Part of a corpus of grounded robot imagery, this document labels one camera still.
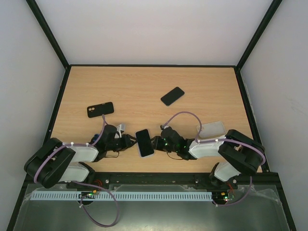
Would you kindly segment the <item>lilac phone case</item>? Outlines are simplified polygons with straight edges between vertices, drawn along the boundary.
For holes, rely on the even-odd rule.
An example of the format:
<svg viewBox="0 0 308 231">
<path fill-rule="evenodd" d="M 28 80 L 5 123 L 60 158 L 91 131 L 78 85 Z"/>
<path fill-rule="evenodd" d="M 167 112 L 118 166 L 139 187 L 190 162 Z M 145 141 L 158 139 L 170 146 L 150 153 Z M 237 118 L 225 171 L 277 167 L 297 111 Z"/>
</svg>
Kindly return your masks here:
<svg viewBox="0 0 308 231">
<path fill-rule="evenodd" d="M 151 142 L 139 142 L 138 150 L 141 158 L 150 157 L 154 154 Z"/>
</svg>

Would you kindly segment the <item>silver white phone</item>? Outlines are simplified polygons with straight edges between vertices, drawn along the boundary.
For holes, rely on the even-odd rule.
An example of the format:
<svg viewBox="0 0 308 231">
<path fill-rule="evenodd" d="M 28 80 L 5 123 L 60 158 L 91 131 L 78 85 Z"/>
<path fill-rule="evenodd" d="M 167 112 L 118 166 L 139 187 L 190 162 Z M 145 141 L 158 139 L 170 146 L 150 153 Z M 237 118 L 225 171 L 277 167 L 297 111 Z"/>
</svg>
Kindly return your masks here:
<svg viewBox="0 0 308 231">
<path fill-rule="evenodd" d="M 151 138 L 148 129 L 143 129 L 135 133 L 138 151 L 141 158 L 146 158 L 154 154 Z"/>
</svg>

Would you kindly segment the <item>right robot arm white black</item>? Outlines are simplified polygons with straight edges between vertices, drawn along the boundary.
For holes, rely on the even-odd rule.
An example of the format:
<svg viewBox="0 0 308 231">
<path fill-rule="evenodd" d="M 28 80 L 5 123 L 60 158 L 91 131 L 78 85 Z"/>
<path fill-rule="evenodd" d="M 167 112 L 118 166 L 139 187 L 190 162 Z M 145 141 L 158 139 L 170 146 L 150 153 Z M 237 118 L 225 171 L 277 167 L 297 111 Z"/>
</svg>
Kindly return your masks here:
<svg viewBox="0 0 308 231">
<path fill-rule="evenodd" d="M 172 127 L 165 127 L 161 135 L 150 141 L 155 150 L 176 153 L 186 161 L 223 157 L 225 161 L 216 163 L 209 174 L 209 183 L 217 189 L 240 174 L 250 177 L 255 175 L 258 168 L 266 162 L 265 148 L 234 129 L 215 139 L 198 140 L 185 139 Z"/>
</svg>

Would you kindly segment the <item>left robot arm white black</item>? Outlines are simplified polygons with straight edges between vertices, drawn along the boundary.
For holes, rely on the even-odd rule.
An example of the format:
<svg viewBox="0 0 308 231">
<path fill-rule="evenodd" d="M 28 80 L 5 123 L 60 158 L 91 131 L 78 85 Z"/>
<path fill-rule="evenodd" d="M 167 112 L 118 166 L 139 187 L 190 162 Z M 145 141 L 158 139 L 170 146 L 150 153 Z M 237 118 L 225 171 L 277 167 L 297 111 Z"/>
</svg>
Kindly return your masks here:
<svg viewBox="0 0 308 231">
<path fill-rule="evenodd" d="M 35 183 L 46 189 L 59 182 L 94 182 L 95 170 L 89 163 L 107 158 L 108 152 L 120 153 L 137 143 L 136 138 L 124 134 L 123 125 L 105 125 L 89 143 L 63 143 L 57 138 L 47 140 L 24 165 L 24 171 Z"/>
</svg>

